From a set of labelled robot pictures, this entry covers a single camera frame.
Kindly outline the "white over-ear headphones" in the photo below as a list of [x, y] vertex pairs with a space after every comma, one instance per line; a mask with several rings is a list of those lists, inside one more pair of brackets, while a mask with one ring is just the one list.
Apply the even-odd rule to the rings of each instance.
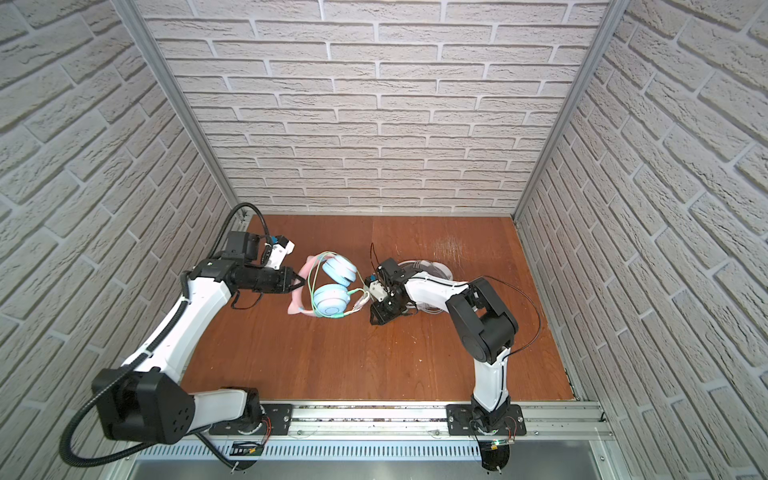
[[[431, 262], [428, 260], [405, 260], [399, 262], [398, 265], [400, 267], [410, 267], [416, 271], [427, 272], [441, 280], [454, 280], [452, 271], [445, 264], [439, 262]], [[424, 312], [429, 315], [438, 315], [441, 313], [440, 309], [430, 307], [426, 303], [410, 302], [407, 304], [407, 309], [410, 313]]]

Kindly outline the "pink blue cat-ear headphones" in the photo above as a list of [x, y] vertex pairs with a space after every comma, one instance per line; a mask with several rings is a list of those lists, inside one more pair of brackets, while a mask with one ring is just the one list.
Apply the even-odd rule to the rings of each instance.
[[[322, 270], [332, 280], [332, 283], [315, 288], [318, 272]], [[358, 278], [358, 269], [346, 257], [335, 252], [322, 252], [307, 258], [299, 276], [308, 281], [311, 308], [306, 309], [302, 302], [302, 289], [291, 292], [291, 302], [287, 308], [289, 315], [302, 314], [316, 318], [343, 318], [358, 312], [365, 304], [367, 297], [363, 295], [347, 310], [351, 297], [361, 289], [349, 290]]]

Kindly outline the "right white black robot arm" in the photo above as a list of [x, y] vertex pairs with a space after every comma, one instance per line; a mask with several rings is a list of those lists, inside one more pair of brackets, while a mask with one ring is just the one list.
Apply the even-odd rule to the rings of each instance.
[[413, 308], [448, 313], [462, 346], [474, 359], [474, 419], [489, 431], [508, 415], [508, 359], [519, 326], [486, 278], [458, 281], [442, 263], [398, 263], [390, 258], [364, 279], [364, 285], [372, 295], [373, 325], [385, 325]]

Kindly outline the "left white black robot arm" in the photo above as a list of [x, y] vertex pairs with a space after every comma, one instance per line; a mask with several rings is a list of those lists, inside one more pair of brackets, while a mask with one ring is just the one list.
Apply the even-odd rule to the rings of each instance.
[[173, 444], [202, 427], [233, 422], [247, 433], [260, 428], [263, 409], [255, 389], [224, 388], [188, 393], [183, 371], [218, 312], [243, 290], [289, 294], [302, 277], [283, 261], [293, 243], [268, 240], [265, 264], [256, 264], [258, 236], [231, 232], [223, 250], [181, 276], [182, 293], [150, 337], [118, 369], [101, 371], [92, 383], [96, 409], [110, 440]]

